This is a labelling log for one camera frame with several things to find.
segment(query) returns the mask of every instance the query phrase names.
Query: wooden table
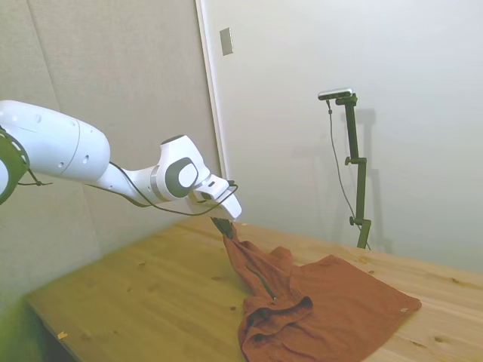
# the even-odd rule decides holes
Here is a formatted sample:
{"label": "wooden table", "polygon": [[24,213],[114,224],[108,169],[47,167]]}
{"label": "wooden table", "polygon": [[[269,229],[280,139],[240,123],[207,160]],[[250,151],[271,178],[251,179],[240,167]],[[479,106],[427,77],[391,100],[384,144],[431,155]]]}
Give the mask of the wooden table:
{"label": "wooden table", "polygon": [[[334,254],[423,302],[366,361],[483,361],[483,275],[237,224],[262,250],[297,263]],[[191,218],[29,296],[43,324],[82,362],[225,362],[244,358],[236,330],[249,292],[221,234]]]}

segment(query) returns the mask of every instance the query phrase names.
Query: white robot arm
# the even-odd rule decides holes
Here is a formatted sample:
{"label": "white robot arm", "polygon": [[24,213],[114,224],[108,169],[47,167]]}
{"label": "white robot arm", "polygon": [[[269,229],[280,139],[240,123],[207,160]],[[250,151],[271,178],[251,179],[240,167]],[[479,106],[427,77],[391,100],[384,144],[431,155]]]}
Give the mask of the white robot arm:
{"label": "white robot arm", "polygon": [[95,127],[50,109],[0,101],[0,204],[28,169],[114,192],[140,207],[186,198],[193,211],[188,215],[236,219],[242,211],[234,185],[211,174],[188,136],[164,141],[157,165],[123,170],[110,162],[109,142]]}

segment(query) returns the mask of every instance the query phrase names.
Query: brown cloth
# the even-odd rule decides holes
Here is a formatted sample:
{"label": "brown cloth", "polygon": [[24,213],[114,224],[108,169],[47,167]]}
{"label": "brown cloth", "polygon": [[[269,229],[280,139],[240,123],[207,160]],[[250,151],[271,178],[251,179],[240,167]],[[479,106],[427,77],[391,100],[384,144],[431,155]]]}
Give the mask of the brown cloth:
{"label": "brown cloth", "polygon": [[283,247],[266,254],[240,242],[235,227],[231,236],[229,259],[254,294],[238,329],[249,362],[359,362],[421,307],[333,255],[296,266]]}

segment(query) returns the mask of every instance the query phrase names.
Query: black cable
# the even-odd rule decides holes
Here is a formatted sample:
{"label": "black cable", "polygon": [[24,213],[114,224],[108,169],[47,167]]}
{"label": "black cable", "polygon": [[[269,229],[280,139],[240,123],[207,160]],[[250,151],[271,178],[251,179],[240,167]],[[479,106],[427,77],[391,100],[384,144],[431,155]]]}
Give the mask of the black cable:
{"label": "black cable", "polygon": [[52,183],[43,183],[42,181],[39,181],[37,177],[35,177],[35,174],[32,172],[32,170],[28,169],[30,176],[33,178],[35,181],[34,183],[17,183],[17,185],[20,186],[47,186],[47,185],[52,185]]}
{"label": "black cable", "polygon": [[[347,198],[346,195],[346,190],[344,189],[344,185],[342,184],[342,177],[340,176],[340,167],[339,167],[339,159],[337,158],[337,152],[335,150],[335,145],[334,145],[334,132],[332,131],[332,108],[331,108],[331,102],[329,100],[326,100],[327,106],[329,107],[329,119],[331,121],[331,143],[332,143],[332,150],[334,151],[334,158],[335,158],[335,165],[337,166],[337,176],[339,177],[339,184],[340,184],[340,189],[342,190],[342,193],[344,195],[344,198],[346,199],[346,203],[349,205],[350,213],[352,214],[352,217],[355,219],[355,214],[354,214],[354,209],[352,209],[352,205],[350,204],[349,199]],[[359,231],[361,231],[361,226],[355,224],[355,226],[358,227]],[[368,249],[371,249],[371,246],[369,245],[368,242],[366,242]]]}
{"label": "black cable", "polygon": [[184,216],[201,216],[201,215],[205,215],[206,213],[209,213],[210,211],[212,211],[215,207],[218,207],[220,206],[227,198],[229,198],[231,195],[233,195],[236,190],[238,190],[238,185],[235,184],[233,181],[229,181],[229,185],[230,186],[234,186],[235,189],[230,192],[230,194],[228,196],[226,196],[222,201],[220,201],[218,204],[214,205],[213,207],[210,207],[208,210],[206,211],[203,211],[202,213],[183,213],[181,211],[175,211],[175,210],[170,210],[170,209],[165,209],[163,207],[159,207],[157,205],[154,205],[137,187],[136,185],[134,185],[134,182],[132,181],[132,179],[125,173],[125,171],[120,168],[117,164],[115,164],[114,162],[110,162],[110,164],[112,166],[114,166],[115,168],[117,168],[123,175],[124,177],[126,178],[126,180],[131,184],[131,186],[133,186],[133,188],[137,191],[137,193],[144,199],[146,200],[146,202],[150,205],[150,206],[153,206],[154,208],[158,209],[158,210],[162,210],[162,211],[167,211],[169,213],[177,213],[179,215],[184,215]]}

